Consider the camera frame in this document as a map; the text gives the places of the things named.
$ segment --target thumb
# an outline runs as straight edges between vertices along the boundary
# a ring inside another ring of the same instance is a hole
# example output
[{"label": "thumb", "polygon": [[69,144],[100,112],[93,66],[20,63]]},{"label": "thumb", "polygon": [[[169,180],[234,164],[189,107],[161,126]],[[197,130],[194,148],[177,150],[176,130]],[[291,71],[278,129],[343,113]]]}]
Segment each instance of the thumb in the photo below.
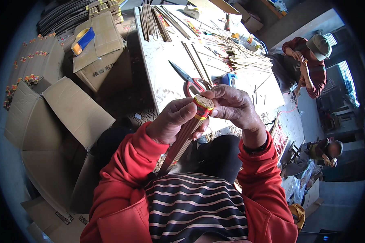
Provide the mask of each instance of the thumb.
[{"label": "thumb", "polygon": [[183,125],[192,119],[197,112],[197,106],[195,103],[191,102],[181,108],[180,110],[172,113],[170,116],[170,123],[176,126]]},{"label": "thumb", "polygon": [[232,111],[225,106],[216,106],[210,116],[230,120],[232,119]]}]

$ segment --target gray cap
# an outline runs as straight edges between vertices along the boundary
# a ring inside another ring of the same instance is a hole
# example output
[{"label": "gray cap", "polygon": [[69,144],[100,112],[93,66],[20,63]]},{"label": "gray cap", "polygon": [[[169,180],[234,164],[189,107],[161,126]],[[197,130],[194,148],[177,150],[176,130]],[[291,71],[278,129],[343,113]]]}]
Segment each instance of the gray cap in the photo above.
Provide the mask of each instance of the gray cap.
[{"label": "gray cap", "polygon": [[306,43],[319,61],[324,60],[331,54],[331,46],[325,36],[316,34]]}]

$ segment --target black pants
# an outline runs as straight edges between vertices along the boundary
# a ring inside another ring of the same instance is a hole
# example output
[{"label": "black pants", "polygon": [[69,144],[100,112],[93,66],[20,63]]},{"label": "black pants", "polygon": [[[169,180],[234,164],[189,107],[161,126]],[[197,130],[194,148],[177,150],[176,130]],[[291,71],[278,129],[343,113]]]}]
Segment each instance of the black pants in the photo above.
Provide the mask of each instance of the black pants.
[{"label": "black pants", "polygon": [[[97,141],[100,169],[109,163],[119,144],[130,133],[133,131],[119,127],[107,129],[102,133]],[[192,156],[190,161],[183,163],[182,172],[203,173],[223,178],[233,184],[242,166],[242,161],[238,158],[239,140],[234,135],[219,136],[209,143],[201,144],[197,151],[196,144],[192,143]]]}]

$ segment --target cardboard box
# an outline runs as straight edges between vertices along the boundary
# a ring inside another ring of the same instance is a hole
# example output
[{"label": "cardboard box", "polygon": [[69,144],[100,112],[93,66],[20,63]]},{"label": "cardboard box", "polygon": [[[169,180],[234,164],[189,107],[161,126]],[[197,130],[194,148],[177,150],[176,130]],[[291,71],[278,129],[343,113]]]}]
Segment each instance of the cardboard box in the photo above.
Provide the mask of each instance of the cardboard box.
[{"label": "cardboard box", "polygon": [[127,42],[117,31],[109,11],[77,26],[74,34],[89,27],[95,33],[94,40],[74,57],[73,73],[98,96],[107,98],[132,85]]},{"label": "cardboard box", "polygon": [[250,17],[243,25],[250,32],[257,32],[263,27],[263,24],[253,17]]},{"label": "cardboard box", "polygon": [[62,79],[64,56],[65,52],[56,40],[45,57],[45,64],[41,69],[42,73],[39,75],[38,84],[33,86],[35,92],[42,94],[44,90]]},{"label": "cardboard box", "polygon": [[304,196],[302,207],[306,212],[306,218],[315,212],[323,203],[323,199],[319,197],[319,178],[315,181],[312,187],[308,190],[308,194]]},{"label": "cardboard box", "polygon": [[21,205],[34,221],[27,230],[37,242],[80,242],[81,233],[89,223],[88,214],[68,214],[68,217],[64,217],[50,206],[43,197],[23,202]]},{"label": "cardboard box", "polygon": [[239,3],[235,3],[233,7],[238,10],[238,12],[240,12],[240,14],[242,15],[243,23],[251,17],[251,15]]},{"label": "cardboard box", "polygon": [[36,225],[35,222],[32,222],[27,227],[27,231],[37,243],[53,243],[53,241]]},{"label": "cardboard box", "polygon": [[98,180],[88,151],[115,119],[67,77],[42,95],[19,83],[4,136],[21,149],[29,179],[52,207],[88,213]]},{"label": "cardboard box", "polygon": [[221,10],[225,13],[240,15],[235,8],[223,0],[189,0],[188,3],[192,3],[198,8],[205,8],[213,11]]}]

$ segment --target black and white striped shirt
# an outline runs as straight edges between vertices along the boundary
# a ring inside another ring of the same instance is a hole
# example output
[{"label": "black and white striped shirt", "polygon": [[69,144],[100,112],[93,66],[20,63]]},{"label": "black and white striped shirt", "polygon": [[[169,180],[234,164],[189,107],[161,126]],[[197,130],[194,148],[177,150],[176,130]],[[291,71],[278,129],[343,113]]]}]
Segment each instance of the black and white striped shirt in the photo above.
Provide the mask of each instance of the black and white striped shirt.
[{"label": "black and white striped shirt", "polygon": [[226,180],[203,174],[171,174],[145,187],[153,242],[194,242],[212,234],[246,240],[248,222],[239,192]]}]

